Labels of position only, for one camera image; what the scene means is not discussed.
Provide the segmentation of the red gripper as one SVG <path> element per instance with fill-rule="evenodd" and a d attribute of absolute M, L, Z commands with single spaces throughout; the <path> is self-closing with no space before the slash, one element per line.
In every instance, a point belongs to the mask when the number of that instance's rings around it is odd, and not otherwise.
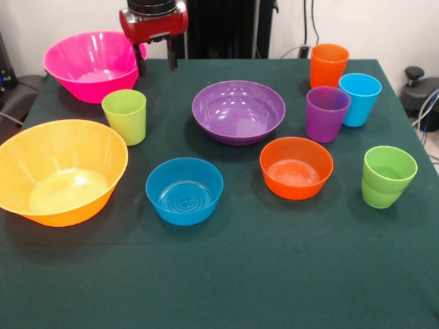
<path fill-rule="evenodd" d="M 139 76 L 144 76 L 145 47 L 142 43 L 158 42 L 167 38 L 169 68 L 178 67 L 176 37 L 188 27 L 189 16 L 184 1 L 129 1 L 127 8 L 119 11 L 119 22 L 125 37 L 134 45 Z"/>

